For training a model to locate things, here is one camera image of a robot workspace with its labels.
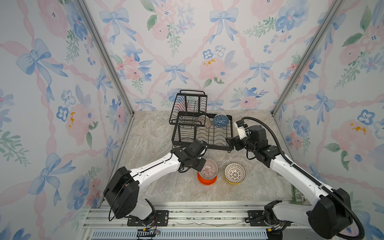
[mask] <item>blue bow pattern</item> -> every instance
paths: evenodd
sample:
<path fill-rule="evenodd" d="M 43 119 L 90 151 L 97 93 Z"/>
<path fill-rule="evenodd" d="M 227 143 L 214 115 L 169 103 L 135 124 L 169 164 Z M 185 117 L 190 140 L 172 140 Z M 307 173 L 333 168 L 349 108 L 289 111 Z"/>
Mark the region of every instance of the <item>blue bow pattern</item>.
<path fill-rule="evenodd" d="M 319 114 L 317 115 L 317 125 L 319 125 L 320 120 L 324 122 L 324 115 L 323 115 L 324 107 L 325 107 L 325 110 L 329 112 L 335 107 L 336 103 L 334 100 L 328 99 L 322 90 L 317 91 L 316 98 L 319 99 L 320 101 L 316 103 L 316 105 L 314 105 L 313 107 L 305 106 L 305 110 L 306 111 L 309 109 L 317 110 L 318 108 L 320 108 Z"/>
<path fill-rule="evenodd" d="M 257 75 L 259 75 L 259 72 L 260 72 L 260 75 L 261 75 L 263 81 L 265 82 L 266 81 L 265 78 L 268 78 L 269 75 L 264 72 L 264 69 L 265 70 L 271 69 L 272 64 L 273 64 L 273 61 L 268 61 L 266 63 L 251 63 L 251 65 L 249 65 L 249 69 L 251 69 L 251 70 L 256 69 L 255 73 L 253 74 L 253 76 L 251 78 L 247 78 L 244 82 L 248 83 L 252 78 L 257 77 Z"/>
<path fill-rule="evenodd" d="M 133 101 L 137 104 L 141 104 L 141 109 L 139 111 L 142 111 L 145 109 L 147 106 L 150 110 L 154 111 L 156 108 L 152 107 L 150 104 L 152 104 L 152 99 L 151 98 L 146 98 L 146 99 L 133 99 Z"/>
<path fill-rule="evenodd" d="M 311 175 L 316 178 L 317 180 L 321 181 L 322 183 L 325 183 L 327 184 L 327 182 L 324 180 L 324 178 L 322 178 L 320 176 L 320 173 L 317 171 L 317 167 L 316 165 L 314 165 L 313 163 L 310 164 L 310 169 L 313 173 L 311 173 Z"/>
<path fill-rule="evenodd" d="M 169 72 L 172 72 L 172 78 L 171 80 L 167 81 L 165 83 L 165 85 L 170 85 L 170 83 L 176 79 L 176 74 L 179 76 L 179 78 L 183 81 L 183 83 L 187 84 L 186 80 L 188 79 L 187 77 L 184 77 L 183 75 L 181 75 L 180 72 L 184 73 L 185 72 L 185 64 L 184 63 L 180 63 L 179 65 L 165 65 L 164 66 L 164 71 L 166 73 L 169 73 Z"/>
<path fill-rule="evenodd" d="M 128 23 L 129 22 L 129 17 L 128 17 L 128 12 L 125 8 L 119 8 L 116 12 L 108 12 L 108 11 L 101 11 L 99 12 L 100 18 L 103 22 L 109 23 L 112 21 L 113 29 L 115 31 L 115 35 L 111 36 L 108 40 L 108 42 L 115 44 L 115 38 L 117 35 L 120 34 L 120 28 L 119 26 L 123 29 L 123 31 L 134 41 L 136 41 L 135 37 L 133 36 L 136 32 L 127 28 L 124 26 L 119 21 Z"/>
<path fill-rule="evenodd" d="M 321 24 L 324 21 L 326 13 L 327 12 L 323 12 L 322 14 L 320 14 L 320 17 L 317 20 L 318 24 Z M 335 30 L 339 29 L 339 27 L 344 22 L 344 20 L 345 20 L 345 14 L 340 14 L 339 16 L 337 16 L 332 23 L 333 28 Z M 327 50 L 327 46 L 329 43 L 333 43 L 331 28 L 329 28 L 327 36 L 325 37 L 324 50 Z"/>
<path fill-rule="evenodd" d="M 229 26 L 229 23 L 227 21 L 230 21 L 233 23 L 236 22 L 238 13 L 239 13 L 239 10 L 237 8 L 231 8 L 227 12 L 220 12 L 218 10 L 211 11 L 209 13 L 209 19 L 211 20 L 211 23 L 214 23 L 217 21 L 219 21 L 219 23 L 217 26 L 216 34 L 210 36 L 207 42 L 211 44 L 215 36 L 219 35 L 223 31 L 223 20 L 224 20 L 224 26 L 227 31 L 227 34 L 229 38 L 233 41 L 233 35 L 236 34 L 237 31 L 231 28 L 231 26 Z"/>
<path fill-rule="evenodd" d="M 218 101 L 208 101 L 207 106 L 211 106 L 211 110 L 214 110 L 217 108 L 217 110 L 224 110 L 219 106 L 222 106 L 224 103 L 224 100 L 218 100 Z"/>
<path fill-rule="evenodd" d="M 104 153 L 103 153 L 103 156 L 104 157 L 108 157 L 108 155 L 111 155 L 111 166 L 113 166 L 113 151 L 112 149 L 115 149 L 115 148 L 118 148 L 118 142 L 116 141 L 115 143 L 113 143 L 113 138 L 112 136 L 110 135 L 108 137 L 108 143 L 107 143 L 107 147 L 105 148 L 104 150 Z"/>
<path fill-rule="evenodd" d="M 105 79 L 107 78 L 107 75 L 105 74 L 105 71 L 104 69 L 100 69 L 100 75 L 98 78 L 95 79 L 95 86 L 97 87 L 97 89 L 100 89 L 100 87 L 103 89 L 104 91 L 104 104 L 107 103 L 107 89 L 105 88 L 105 86 L 109 87 L 109 88 L 113 88 L 111 86 L 111 81 L 107 82 L 105 81 Z"/>
<path fill-rule="evenodd" d="M 38 176 L 33 180 L 32 184 L 28 189 L 28 192 L 30 194 L 38 195 L 43 191 L 45 186 L 45 181 L 47 181 L 49 184 L 51 184 L 56 188 L 56 192 L 53 197 L 54 206 L 56 206 L 56 203 L 58 200 L 61 200 L 59 190 L 58 190 L 60 185 L 60 180 L 57 177 L 49 176 L 49 175 L 70 172 L 76 168 L 76 167 L 71 167 L 72 160 L 70 160 L 69 163 L 62 166 L 61 168 L 55 169 L 55 167 L 57 167 L 57 165 L 59 165 L 60 162 L 61 162 L 61 158 L 56 153 L 51 153 L 50 155 L 48 155 L 45 161 L 45 168 L 41 171 L 40 176 Z"/>
<path fill-rule="evenodd" d="M 62 69 L 63 69 L 62 64 L 52 64 L 43 60 L 45 58 L 50 58 L 50 57 L 51 57 L 51 52 L 49 52 L 49 49 L 47 48 L 43 40 L 38 38 L 35 40 L 34 49 L 29 54 L 21 55 L 16 61 L 16 64 L 19 66 L 19 68 L 28 75 L 32 75 L 32 73 L 35 71 L 35 65 L 37 66 L 37 69 L 43 75 L 43 77 L 48 83 L 48 87 L 45 91 L 45 95 L 48 103 L 50 99 L 52 100 L 55 100 L 55 99 L 53 98 L 52 90 L 50 87 L 52 83 L 52 78 L 48 70 L 44 66 L 48 67 L 50 70 L 54 71 L 55 73 L 61 76 L 68 77 L 66 73 L 62 72 Z"/>

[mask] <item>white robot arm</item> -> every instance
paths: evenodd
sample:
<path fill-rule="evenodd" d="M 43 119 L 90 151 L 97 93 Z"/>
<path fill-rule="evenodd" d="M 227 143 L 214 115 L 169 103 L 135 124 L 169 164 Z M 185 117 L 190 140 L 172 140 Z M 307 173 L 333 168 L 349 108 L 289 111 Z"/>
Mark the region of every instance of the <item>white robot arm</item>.
<path fill-rule="evenodd" d="M 256 121 L 261 126 L 248 127 L 244 123 L 245 119 Z M 268 168 L 282 175 L 300 190 L 312 204 L 285 204 L 280 200 L 275 200 L 265 206 L 264 215 L 259 220 L 264 220 L 270 225 L 279 222 L 285 222 L 286 225 L 291 222 L 300 223 L 312 227 L 316 233 L 326 239 L 335 235 L 349 240 L 364 238 L 364 229 L 351 210 L 347 192 L 343 189 L 333 189 L 296 165 L 285 155 L 275 134 L 262 121 L 244 117 L 235 123 L 235 127 L 239 135 L 226 139 L 229 146 L 236 150 L 245 148 L 247 158 L 248 152 L 254 153 L 255 156 L 248 159 L 256 158 Z M 268 145 L 265 129 L 271 133 L 277 146 Z M 190 168 L 201 171 L 205 164 L 205 159 L 202 156 L 206 152 L 206 146 L 205 142 L 194 140 L 188 147 L 175 148 L 164 157 L 140 168 L 129 171 L 125 167 L 118 169 L 104 190 L 104 196 L 116 218 L 130 215 L 138 217 L 145 225 L 152 224 L 156 210 L 147 199 L 144 201 L 137 198 L 139 188 L 144 188 L 171 172 L 186 172 Z M 353 220 L 359 228 L 359 235 L 350 237 L 340 234 L 339 232 L 351 225 Z"/>

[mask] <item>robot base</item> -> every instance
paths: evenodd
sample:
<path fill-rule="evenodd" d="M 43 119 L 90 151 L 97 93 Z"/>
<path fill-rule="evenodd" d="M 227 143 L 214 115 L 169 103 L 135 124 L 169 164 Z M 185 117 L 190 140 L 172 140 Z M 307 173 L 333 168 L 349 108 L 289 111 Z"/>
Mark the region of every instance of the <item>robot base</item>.
<path fill-rule="evenodd" d="M 155 213 L 156 223 L 155 223 L 155 225 L 158 227 L 168 226 L 168 215 L 169 215 L 168 210 L 156 210 L 156 213 Z M 134 217 L 134 216 L 129 216 L 127 226 L 129 226 L 129 227 L 143 227 L 143 226 L 145 226 L 145 224 L 143 224 L 143 221 L 140 220 L 139 218 Z"/>

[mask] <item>black wire dish rack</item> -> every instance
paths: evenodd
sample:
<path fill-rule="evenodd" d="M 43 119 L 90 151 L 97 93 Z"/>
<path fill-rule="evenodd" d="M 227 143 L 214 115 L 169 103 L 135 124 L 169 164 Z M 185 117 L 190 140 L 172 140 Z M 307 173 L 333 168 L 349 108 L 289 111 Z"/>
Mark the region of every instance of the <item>black wire dish rack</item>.
<path fill-rule="evenodd" d="M 187 125 L 203 127 L 204 123 L 196 121 L 207 111 L 207 95 L 203 91 L 180 90 L 176 94 L 169 118 L 171 125 Z"/>
<path fill-rule="evenodd" d="M 185 124 L 191 123 L 187 119 L 194 117 L 195 113 L 191 112 L 179 112 L 176 118 L 176 125 L 173 130 L 172 144 L 175 146 L 188 146 L 193 140 L 205 141 L 208 143 L 209 149 L 217 149 L 224 151 L 232 151 L 233 147 L 230 147 L 225 140 L 226 137 L 233 137 L 232 129 L 232 116 L 227 115 L 229 123 L 225 127 L 217 127 L 213 124 L 213 118 L 216 114 L 203 113 L 200 116 L 206 115 L 210 119 L 212 124 L 206 129 L 202 129 L 198 124 L 193 126 Z"/>

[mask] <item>green leaf pattern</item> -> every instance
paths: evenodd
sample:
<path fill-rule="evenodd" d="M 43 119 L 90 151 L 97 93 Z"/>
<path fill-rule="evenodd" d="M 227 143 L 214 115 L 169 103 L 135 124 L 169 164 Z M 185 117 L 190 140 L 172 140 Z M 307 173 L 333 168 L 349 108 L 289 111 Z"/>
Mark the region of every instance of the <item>green leaf pattern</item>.
<path fill-rule="evenodd" d="M 3 154 L 4 159 L 6 159 L 7 161 L 11 159 L 13 160 L 13 158 L 15 158 L 15 162 L 24 164 L 24 166 L 26 167 L 27 164 L 31 164 L 25 157 L 25 153 L 29 152 L 29 150 L 24 150 L 24 148 L 18 149 L 22 146 L 21 140 L 18 140 L 20 136 L 14 135 L 12 137 L 9 137 L 10 134 L 10 131 L 6 131 L 2 134 L 0 138 L 0 152 Z"/>
<path fill-rule="evenodd" d="M 74 58 L 79 56 L 79 38 L 72 29 L 68 31 L 67 38 L 68 40 L 65 40 L 68 43 L 65 60 L 68 63 L 70 60 L 74 61 Z"/>
<path fill-rule="evenodd" d="M 257 26 L 253 26 L 253 28 L 245 30 L 244 34 L 249 35 L 248 37 L 256 36 L 259 38 L 262 35 L 265 35 L 270 30 L 273 30 L 275 28 L 275 24 L 276 19 L 269 17 L 263 20 L 263 23 L 259 21 Z"/>

